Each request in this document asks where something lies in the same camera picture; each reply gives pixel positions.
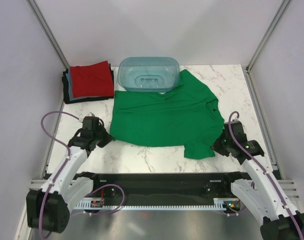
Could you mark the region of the green t shirt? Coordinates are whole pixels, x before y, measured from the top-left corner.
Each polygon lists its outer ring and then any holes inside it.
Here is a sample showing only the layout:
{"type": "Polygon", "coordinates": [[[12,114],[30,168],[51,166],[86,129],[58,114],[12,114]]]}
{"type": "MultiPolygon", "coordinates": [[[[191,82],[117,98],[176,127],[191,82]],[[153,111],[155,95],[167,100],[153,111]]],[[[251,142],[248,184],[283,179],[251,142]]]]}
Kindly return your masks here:
{"type": "Polygon", "coordinates": [[[215,156],[212,145],[223,130],[219,100],[188,70],[166,93],[116,91],[110,134],[143,147],[184,147],[184,157],[215,156]]]}

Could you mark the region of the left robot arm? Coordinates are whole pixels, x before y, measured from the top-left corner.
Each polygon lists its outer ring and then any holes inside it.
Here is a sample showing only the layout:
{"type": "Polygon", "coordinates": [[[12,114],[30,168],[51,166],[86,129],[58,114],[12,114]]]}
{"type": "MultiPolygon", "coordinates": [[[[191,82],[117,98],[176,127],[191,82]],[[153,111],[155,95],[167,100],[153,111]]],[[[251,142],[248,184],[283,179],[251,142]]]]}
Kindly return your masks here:
{"type": "Polygon", "coordinates": [[[26,197],[28,226],[38,229],[43,240],[51,233],[62,233],[75,206],[86,195],[99,195],[102,189],[98,181],[74,177],[91,152],[105,147],[113,137],[97,116],[86,116],[81,122],[82,127],[63,144],[66,153],[57,168],[39,189],[30,190],[26,197]]]}

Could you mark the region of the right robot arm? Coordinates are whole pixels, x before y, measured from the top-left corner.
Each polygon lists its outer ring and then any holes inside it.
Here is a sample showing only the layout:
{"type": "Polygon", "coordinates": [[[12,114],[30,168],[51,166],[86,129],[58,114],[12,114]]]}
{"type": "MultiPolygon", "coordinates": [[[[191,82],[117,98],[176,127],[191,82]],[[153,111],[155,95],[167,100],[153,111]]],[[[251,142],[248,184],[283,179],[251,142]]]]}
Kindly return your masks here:
{"type": "Polygon", "coordinates": [[[304,240],[304,212],[285,194],[259,143],[247,139],[241,122],[226,122],[212,149],[236,158],[250,176],[252,183],[239,171],[225,174],[221,191],[227,197],[236,196],[245,205],[258,221],[264,240],[304,240]]]}

